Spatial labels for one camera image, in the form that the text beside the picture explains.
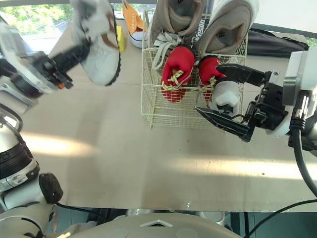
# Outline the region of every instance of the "shoe lace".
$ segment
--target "shoe lace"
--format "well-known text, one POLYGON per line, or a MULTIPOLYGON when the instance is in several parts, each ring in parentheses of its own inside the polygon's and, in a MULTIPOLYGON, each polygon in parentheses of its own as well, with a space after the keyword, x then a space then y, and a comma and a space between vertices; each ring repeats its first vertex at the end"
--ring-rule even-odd
POLYGON ((154 41, 154 46, 156 47, 150 48, 158 50, 152 62, 152 69, 160 68, 163 65, 167 50, 178 46, 181 42, 182 38, 179 35, 161 31, 158 35, 158 39, 154 41))
POLYGON ((210 79, 209 79, 209 82, 210 84, 204 86, 204 87, 201 87, 200 90, 202 92, 207 92, 207 89, 208 88, 213 88, 214 87, 214 84, 216 83, 216 79, 215 79, 215 76, 212 76, 210 79))
POLYGON ((168 79, 168 82, 174 82, 175 84, 176 84, 176 86, 174 86, 174 85, 166 85, 165 83, 164 83, 164 81, 162 81, 162 88, 164 89, 164 90, 166 90, 166 91, 176 91, 176 90, 178 90, 179 89, 179 86, 180 86, 180 83, 178 82, 178 78, 180 77, 180 76, 182 76, 183 75, 183 73, 184 73, 184 71, 181 71, 181 70, 179 70, 179 71, 173 71, 173 74, 172 74, 172 76, 171 76, 171 78, 170 79, 168 79))

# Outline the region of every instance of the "shoe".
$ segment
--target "shoe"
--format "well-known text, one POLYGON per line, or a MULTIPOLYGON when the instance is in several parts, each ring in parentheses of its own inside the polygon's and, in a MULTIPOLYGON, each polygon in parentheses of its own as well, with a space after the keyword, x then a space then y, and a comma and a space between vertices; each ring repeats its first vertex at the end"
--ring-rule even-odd
POLYGON ((176 47, 168 56, 162 74, 161 90, 163 96, 172 103, 180 102, 191 80, 195 57, 193 52, 184 46, 176 47))
POLYGON ((108 0, 70 2, 74 6, 74 42, 91 42, 90 52, 81 65, 93 83, 109 86, 119 76, 121 66, 113 9, 108 0))
POLYGON ((241 98, 239 83, 224 78, 214 87, 208 107, 233 117, 240 112, 241 98))
POLYGON ((208 89, 213 88, 218 79, 225 77, 224 74, 218 72, 216 69, 216 67, 220 64, 220 60, 213 56, 204 57, 199 63, 200 86, 207 103, 211 99, 212 95, 212 91, 208 89))
POLYGON ((127 0, 122 0, 122 8, 123 16, 128 25, 131 43, 138 48, 142 48, 143 20, 127 0))
POLYGON ((258 0, 223 0, 196 43, 199 57, 206 54, 234 55, 245 39, 259 10, 258 0))
POLYGON ((149 47, 158 47, 153 69, 163 65, 168 49, 191 40, 206 4, 207 0, 158 0, 149 25, 149 47))

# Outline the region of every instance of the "yellow object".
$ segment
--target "yellow object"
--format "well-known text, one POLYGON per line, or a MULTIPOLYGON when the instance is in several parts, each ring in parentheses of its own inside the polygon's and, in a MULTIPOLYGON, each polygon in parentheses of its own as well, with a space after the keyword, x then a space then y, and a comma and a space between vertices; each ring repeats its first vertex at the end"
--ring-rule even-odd
POLYGON ((127 21, 130 35, 133 35, 136 31, 142 31, 143 20, 138 15, 137 11, 127 2, 127 0, 122 0, 122 3, 123 16, 127 21))
POLYGON ((125 36, 123 34, 122 26, 117 26, 117 36, 118 36, 119 51, 124 52, 125 51, 125 36))

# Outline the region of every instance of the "white sneaker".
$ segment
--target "white sneaker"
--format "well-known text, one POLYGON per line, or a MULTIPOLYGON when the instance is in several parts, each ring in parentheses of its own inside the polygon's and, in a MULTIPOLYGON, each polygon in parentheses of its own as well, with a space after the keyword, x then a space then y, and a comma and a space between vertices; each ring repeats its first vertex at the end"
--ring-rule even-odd
POLYGON ((121 57, 113 9, 108 0, 70 0, 74 6, 73 40, 89 40, 90 52, 81 65, 90 80, 111 85, 119 76, 121 57))
POLYGON ((221 1, 212 12, 207 29, 196 43, 199 56, 235 54, 258 11, 258 0, 221 1))

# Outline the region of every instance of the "shoe sole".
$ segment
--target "shoe sole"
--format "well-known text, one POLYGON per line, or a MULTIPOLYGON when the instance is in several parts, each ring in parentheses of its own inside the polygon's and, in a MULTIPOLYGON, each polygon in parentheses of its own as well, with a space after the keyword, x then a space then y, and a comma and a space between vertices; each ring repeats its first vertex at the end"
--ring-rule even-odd
MULTIPOLYGON (((117 40, 117 44, 118 44, 118 47, 119 47, 118 34, 117 34, 117 23, 115 22, 115 15, 114 15, 114 10, 113 9, 112 9, 112 12, 113 12, 113 24, 114 24, 114 28, 115 28, 115 38, 117 40)), ((117 78, 119 77, 120 71, 121 71, 121 54, 120 54, 120 51, 119 51, 119 63, 118 63, 117 70, 116 70, 115 75, 112 78, 112 80, 108 84, 106 84, 105 86, 107 86, 107 87, 111 86, 117 80, 117 78)))

